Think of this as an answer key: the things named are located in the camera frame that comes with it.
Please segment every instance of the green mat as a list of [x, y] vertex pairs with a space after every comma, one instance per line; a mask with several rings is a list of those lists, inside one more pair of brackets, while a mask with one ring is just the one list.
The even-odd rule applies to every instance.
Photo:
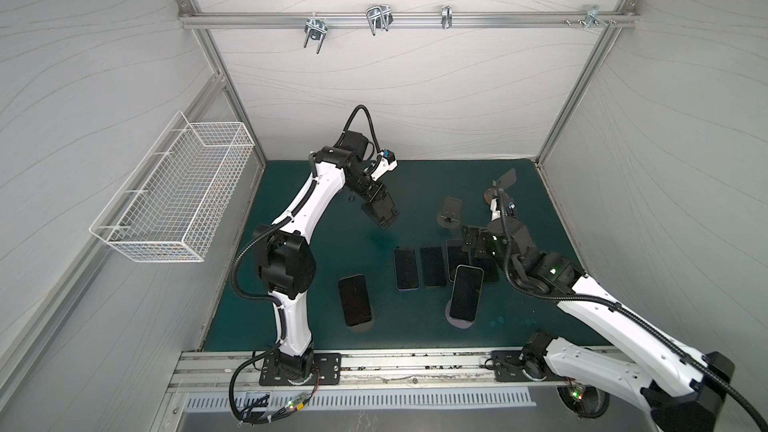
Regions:
[[[437, 212], [446, 196], [463, 200], [462, 224], [485, 226], [490, 211], [483, 193], [491, 181], [510, 168], [518, 180], [508, 193], [518, 217], [528, 225], [543, 251], [556, 251], [577, 261], [542, 181], [529, 160], [402, 161], [383, 181], [400, 212], [387, 230], [380, 230], [350, 202], [346, 189], [333, 198], [312, 235], [317, 273], [307, 297], [315, 349], [448, 348], [523, 345], [533, 332], [545, 328], [580, 345], [603, 345], [597, 332], [553, 304], [525, 297], [506, 283], [484, 284], [475, 324], [466, 330], [451, 326], [445, 309], [451, 297], [443, 288], [401, 292], [395, 286], [392, 250], [398, 245], [444, 243], [460, 238], [438, 226]], [[241, 245], [260, 223], [269, 224], [288, 206], [309, 175], [304, 161], [272, 161], [264, 171], [248, 217]], [[364, 274], [375, 316], [370, 331], [355, 333], [344, 323], [338, 281]], [[240, 268], [241, 287], [264, 293], [257, 280], [252, 254]], [[235, 296], [225, 287], [204, 350], [253, 350], [271, 344], [276, 334], [272, 305]]]

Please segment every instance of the smartphone screen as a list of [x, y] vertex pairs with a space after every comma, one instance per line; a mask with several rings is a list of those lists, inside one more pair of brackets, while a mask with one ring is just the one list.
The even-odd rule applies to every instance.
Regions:
[[349, 327], [373, 320], [365, 276], [360, 274], [341, 279], [339, 281], [339, 295], [341, 296], [341, 309], [344, 312], [344, 322]]
[[413, 247], [395, 247], [395, 279], [398, 290], [418, 288], [416, 250]]
[[459, 265], [469, 265], [469, 254], [462, 250], [464, 241], [460, 238], [450, 238], [446, 240], [446, 251], [448, 252], [448, 278], [453, 282], [456, 276], [456, 267]]
[[448, 314], [458, 320], [474, 322], [480, 303], [483, 271], [479, 267], [459, 265], [453, 283], [451, 310]]
[[442, 256], [440, 245], [421, 247], [419, 254], [422, 256], [422, 277], [425, 287], [446, 286], [446, 260]]
[[498, 282], [498, 268], [493, 257], [472, 257], [472, 265], [485, 272], [483, 282]]

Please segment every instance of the gray floor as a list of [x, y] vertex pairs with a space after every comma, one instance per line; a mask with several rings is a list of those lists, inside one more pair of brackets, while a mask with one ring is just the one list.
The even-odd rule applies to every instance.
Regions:
[[[626, 402], [611, 398], [608, 412], [596, 420], [580, 420], [558, 399], [553, 388], [531, 388], [536, 407], [485, 410], [360, 410], [304, 411], [274, 424], [279, 430], [312, 432], [466, 432], [467, 430], [524, 430], [525, 432], [649, 432], [654, 430], [643, 414]], [[186, 414], [181, 432], [240, 432], [230, 414]]]

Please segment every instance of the black mounting plate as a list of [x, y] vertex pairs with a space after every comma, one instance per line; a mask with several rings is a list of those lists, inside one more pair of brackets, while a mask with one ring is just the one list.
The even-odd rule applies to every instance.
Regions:
[[[314, 385], [314, 374], [312, 374], [310, 378], [307, 379], [307, 382], [303, 384], [296, 384], [288, 380], [288, 378], [280, 376], [280, 372], [275, 363], [276, 354], [277, 352], [264, 357], [264, 363], [261, 366], [261, 376], [259, 377], [259, 385]], [[339, 384], [339, 377], [341, 376], [341, 354], [315, 354], [312, 367], [320, 370], [320, 385]]]
[[[492, 350], [493, 378], [496, 382], [530, 382], [532, 381], [523, 373], [523, 369], [511, 362], [517, 360], [520, 350]], [[558, 382], [565, 378], [555, 375], [547, 369], [547, 376], [541, 382]]]

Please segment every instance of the wire basket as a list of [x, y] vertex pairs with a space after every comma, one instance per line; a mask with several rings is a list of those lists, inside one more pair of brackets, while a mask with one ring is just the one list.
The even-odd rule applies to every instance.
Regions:
[[168, 149], [150, 151], [91, 226], [134, 262], [202, 262], [254, 148], [242, 122], [178, 115], [153, 146]]

